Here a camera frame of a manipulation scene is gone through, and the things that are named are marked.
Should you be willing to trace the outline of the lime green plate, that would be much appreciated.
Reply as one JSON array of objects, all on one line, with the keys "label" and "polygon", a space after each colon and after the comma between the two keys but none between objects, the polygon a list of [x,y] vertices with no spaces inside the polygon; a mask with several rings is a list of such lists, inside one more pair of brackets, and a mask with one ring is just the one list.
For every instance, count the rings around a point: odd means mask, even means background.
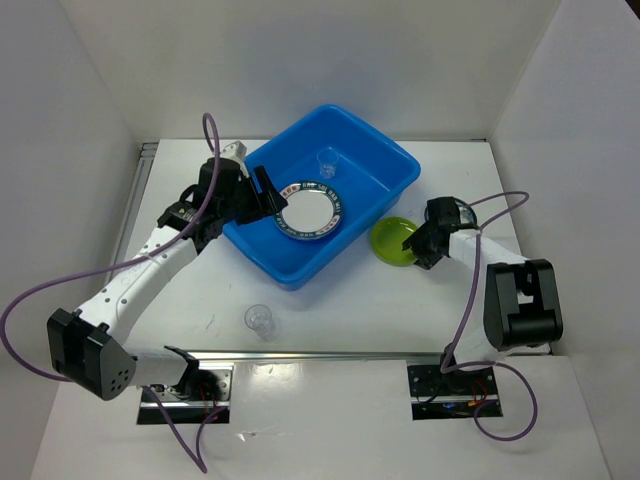
[{"label": "lime green plate", "polygon": [[370,232],[370,246],[376,257],[395,267],[413,265],[417,258],[410,250],[403,247],[418,227],[402,217],[386,217],[378,220]]}]

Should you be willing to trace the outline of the white plate dark teal rim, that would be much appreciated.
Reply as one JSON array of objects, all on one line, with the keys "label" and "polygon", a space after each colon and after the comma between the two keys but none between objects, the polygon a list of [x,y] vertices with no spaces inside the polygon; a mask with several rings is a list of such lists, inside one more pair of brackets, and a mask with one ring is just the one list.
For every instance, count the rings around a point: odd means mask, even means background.
[{"label": "white plate dark teal rim", "polygon": [[280,194],[288,206],[274,216],[277,228],[295,240],[319,240],[337,229],[343,218],[343,202],[325,183],[300,181],[284,187]]}]

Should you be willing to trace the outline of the blue floral pattern plate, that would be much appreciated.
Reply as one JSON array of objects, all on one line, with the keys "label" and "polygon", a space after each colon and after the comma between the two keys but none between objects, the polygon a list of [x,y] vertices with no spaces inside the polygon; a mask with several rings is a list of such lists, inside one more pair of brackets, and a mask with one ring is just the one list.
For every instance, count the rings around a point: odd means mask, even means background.
[{"label": "blue floral pattern plate", "polygon": [[459,226],[477,224],[473,208],[466,202],[452,196],[437,197],[427,201],[424,210],[426,222],[439,226]]}]

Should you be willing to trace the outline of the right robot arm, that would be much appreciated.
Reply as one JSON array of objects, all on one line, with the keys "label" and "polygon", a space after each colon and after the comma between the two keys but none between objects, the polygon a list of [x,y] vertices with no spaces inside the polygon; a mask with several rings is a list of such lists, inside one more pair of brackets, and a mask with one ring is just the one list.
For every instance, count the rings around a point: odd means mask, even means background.
[{"label": "right robot arm", "polygon": [[564,324],[554,267],[528,259],[486,239],[488,222],[479,223],[473,206],[455,197],[427,202],[424,224],[402,243],[416,264],[431,270],[447,258],[471,270],[471,291],[452,342],[433,369],[434,378],[411,386],[416,397],[432,402],[444,388],[460,393],[474,379],[520,347],[560,340]]}]

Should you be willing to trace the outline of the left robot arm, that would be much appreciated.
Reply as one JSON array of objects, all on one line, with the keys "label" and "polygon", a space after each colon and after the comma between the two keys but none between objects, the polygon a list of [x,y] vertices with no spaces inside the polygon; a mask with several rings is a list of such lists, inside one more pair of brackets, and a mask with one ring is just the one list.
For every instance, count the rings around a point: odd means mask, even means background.
[{"label": "left robot arm", "polygon": [[204,376],[194,356],[171,346],[134,352],[125,343],[158,294],[227,223],[253,223],[286,205],[264,167],[246,174],[234,160],[209,159],[197,183],[166,208],[143,248],[99,293],[73,312],[50,316],[54,370],[105,401],[128,386],[164,385],[177,399],[194,396]]}]

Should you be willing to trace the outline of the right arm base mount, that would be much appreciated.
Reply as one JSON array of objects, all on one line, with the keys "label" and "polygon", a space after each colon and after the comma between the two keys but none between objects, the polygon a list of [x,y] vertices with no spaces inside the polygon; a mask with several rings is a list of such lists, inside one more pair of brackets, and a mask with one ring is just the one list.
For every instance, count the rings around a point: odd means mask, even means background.
[{"label": "right arm base mount", "polygon": [[502,417],[492,368],[442,375],[435,364],[408,364],[407,377],[414,421]]}]

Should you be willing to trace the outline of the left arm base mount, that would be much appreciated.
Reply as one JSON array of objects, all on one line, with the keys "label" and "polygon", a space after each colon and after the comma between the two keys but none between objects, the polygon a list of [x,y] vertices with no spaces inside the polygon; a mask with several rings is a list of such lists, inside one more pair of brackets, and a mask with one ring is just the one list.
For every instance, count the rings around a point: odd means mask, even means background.
[{"label": "left arm base mount", "polygon": [[166,424],[155,398],[162,403],[168,417],[176,425],[197,425],[212,413],[212,424],[228,424],[233,373],[232,363],[202,361],[199,377],[187,386],[186,390],[152,384],[151,393],[141,393],[136,424]]}]

